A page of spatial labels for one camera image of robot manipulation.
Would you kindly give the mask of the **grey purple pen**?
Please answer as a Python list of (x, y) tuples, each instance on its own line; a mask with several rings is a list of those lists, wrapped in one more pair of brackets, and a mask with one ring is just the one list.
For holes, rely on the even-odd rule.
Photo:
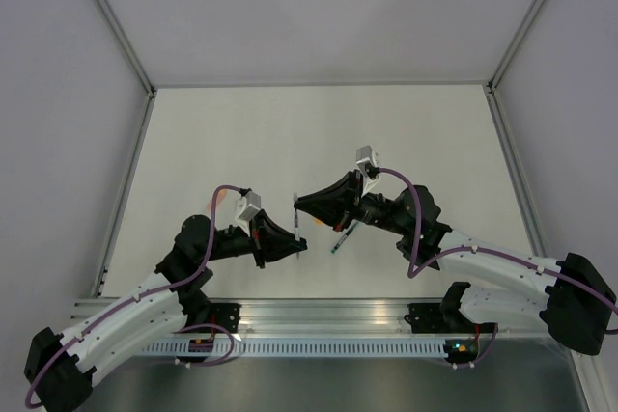
[[(295, 241), (300, 241), (301, 237), (300, 237), (300, 228), (299, 228), (299, 218), (298, 218), (298, 210), (294, 209), (294, 234), (295, 234)], [(299, 259), (300, 258), (300, 252), (296, 252), (296, 258)]]

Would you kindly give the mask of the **green pen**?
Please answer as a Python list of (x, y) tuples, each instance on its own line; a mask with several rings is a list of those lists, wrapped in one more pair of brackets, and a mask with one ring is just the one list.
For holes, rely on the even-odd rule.
[(352, 221), (350, 226), (342, 233), (341, 237), (337, 240), (337, 242), (332, 246), (330, 253), (332, 255), (336, 254), (344, 243), (350, 238), (352, 233), (357, 229), (359, 225), (358, 221)]

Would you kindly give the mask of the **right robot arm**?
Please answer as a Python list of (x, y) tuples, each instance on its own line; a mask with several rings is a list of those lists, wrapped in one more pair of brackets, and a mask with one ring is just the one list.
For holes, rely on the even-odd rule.
[(544, 329), (565, 347), (589, 356), (600, 353), (604, 338), (616, 335), (609, 322), (617, 296), (591, 261), (570, 253), (553, 259), (496, 250), (438, 220), (441, 213), (423, 185), (406, 184), (395, 199), (367, 192), (365, 185), (384, 174), (347, 172), (340, 180), (295, 200), (305, 212), (336, 232), (352, 222), (399, 236), (407, 275), (428, 268), (489, 283), (480, 288), (455, 282), (440, 303), (441, 323), (453, 332), (472, 325)]

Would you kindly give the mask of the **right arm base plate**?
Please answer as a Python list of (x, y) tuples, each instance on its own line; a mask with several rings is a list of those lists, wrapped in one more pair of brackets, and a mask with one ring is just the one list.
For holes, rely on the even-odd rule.
[(410, 303), (404, 321), (414, 334), (491, 334), (494, 323), (476, 323), (441, 303)]

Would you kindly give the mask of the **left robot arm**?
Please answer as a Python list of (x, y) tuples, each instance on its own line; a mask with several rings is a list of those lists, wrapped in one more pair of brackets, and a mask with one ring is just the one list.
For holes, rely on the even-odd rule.
[(212, 276), (208, 261), (247, 255), (263, 268), (306, 248), (305, 239), (275, 224), (264, 211), (246, 229), (219, 231), (205, 215), (187, 218), (172, 250), (128, 295), (60, 333), (46, 327), (33, 337), (24, 368), (30, 384), (26, 407), (76, 410), (105, 376), (168, 335), (231, 337), (228, 321), (202, 291)]

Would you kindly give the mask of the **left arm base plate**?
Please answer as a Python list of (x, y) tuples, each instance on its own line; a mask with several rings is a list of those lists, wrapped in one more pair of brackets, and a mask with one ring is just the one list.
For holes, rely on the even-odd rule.
[(241, 305), (238, 303), (211, 303), (206, 323), (221, 326), (236, 334), (240, 322)]

